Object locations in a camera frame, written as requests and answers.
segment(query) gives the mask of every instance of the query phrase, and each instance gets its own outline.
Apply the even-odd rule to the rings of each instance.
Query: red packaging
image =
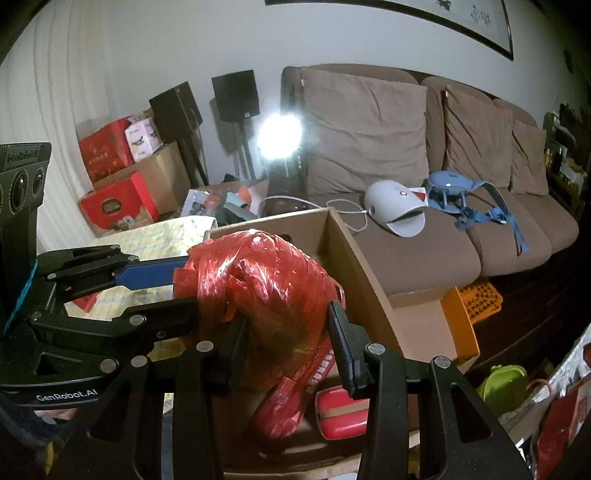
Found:
[[[342,440],[365,434],[369,400],[352,400],[343,387],[316,394],[318,428],[326,440]]]
[[[121,118],[78,142],[92,183],[134,164],[125,138],[125,129],[130,125],[129,120]]]
[[[99,236],[149,225],[160,215],[139,171],[126,180],[86,194],[79,205]]]
[[[565,397],[550,405],[538,439],[538,469],[535,480],[544,480],[560,463],[589,414],[591,374],[569,388]]]

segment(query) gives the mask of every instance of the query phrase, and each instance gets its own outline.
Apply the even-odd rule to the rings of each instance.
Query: light bulb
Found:
[[[258,147],[267,160],[289,157],[300,146],[301,124],[294,115],[273,115],[263,123]]]

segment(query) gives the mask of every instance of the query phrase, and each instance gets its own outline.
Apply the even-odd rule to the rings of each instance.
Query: white curtain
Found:
[[[84,136],[111,117],[101,4],[51,1],[0,66],[0,143],[48,141],[53,149],[38,213],[39,251],[80,247],[95,238],[77,205],[92,185],[76,130]]]

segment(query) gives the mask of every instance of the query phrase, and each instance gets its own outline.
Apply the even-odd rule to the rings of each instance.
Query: brown pillow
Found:
[[[364,192],[382,179],[429,175],[426,87],[303,68],[310,194]]]
[[[546,131],[515,120],[512,143],[510,190],[515,193],[548,195],[544,168]]]
[[[513,112],[448,86],[444,109],[446,170],[508,187]]]

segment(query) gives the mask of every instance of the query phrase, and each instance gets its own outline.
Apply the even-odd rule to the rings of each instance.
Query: red plastic bag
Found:
[[[316,387],[334,364],[335,354],[327,338],[313,362],[294,378],[284,377],[267,394],[242,434],[242,444],[257,456],[279,460],[314,398]]]
[[[174,297],[199,298],[197,338],[233,318],[251,319],[242,385],[266,391],[294,378],[327,338],[328,304],[345,294],[324,268],[282,238],[237,232],[192,247],[174,272]]]

